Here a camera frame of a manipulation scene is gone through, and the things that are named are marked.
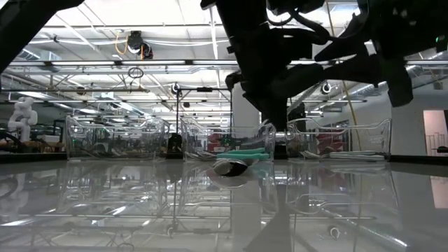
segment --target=teal object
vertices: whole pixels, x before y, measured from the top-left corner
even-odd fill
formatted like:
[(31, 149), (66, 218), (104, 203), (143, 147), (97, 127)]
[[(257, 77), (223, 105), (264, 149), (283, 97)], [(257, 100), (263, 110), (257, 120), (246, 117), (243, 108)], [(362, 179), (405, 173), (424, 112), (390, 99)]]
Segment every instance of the teal object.
[(231, 154), (259, 154), (259, 153), (264, 153), (266, 151), (266, 149), (264, 148), (257, 148), (257, 149), (251, 149), (251, 150), (231, 150), (228, 151), (226, 153), (231, 153)]
[(217, 154), (217, 158), (229, 158), (236, 160), (247, 160), (247, 159), (257, 159), (259, 161), (266, 161), (269, 159), (269, 154), (266, 153), (255, 153), (255, 154), (240, 154), (240, 153), (220, 153)]

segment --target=clear acrylic enclosure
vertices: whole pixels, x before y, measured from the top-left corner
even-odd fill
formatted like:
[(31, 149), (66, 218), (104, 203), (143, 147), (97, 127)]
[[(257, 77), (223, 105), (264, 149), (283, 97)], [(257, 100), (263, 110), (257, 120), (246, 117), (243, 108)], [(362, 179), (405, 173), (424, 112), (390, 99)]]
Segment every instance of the clear acrylic enclosure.
[(160, 158), (167, 147), (169, 123), (149, 118), (137, 126), (89, 124), (66, 119), (69, 160)]
[(272, 160), (275, 127), (263, 123), (255, 127), (209, 129), (195, 120), (181, 120), (184, 160), (210, 161), (217, 158)]
[(311, 118), (292, 120), (285, 134), (291, 155), (307, 159), (383, 160), (391, 152), (391, 120), (323, 127)]

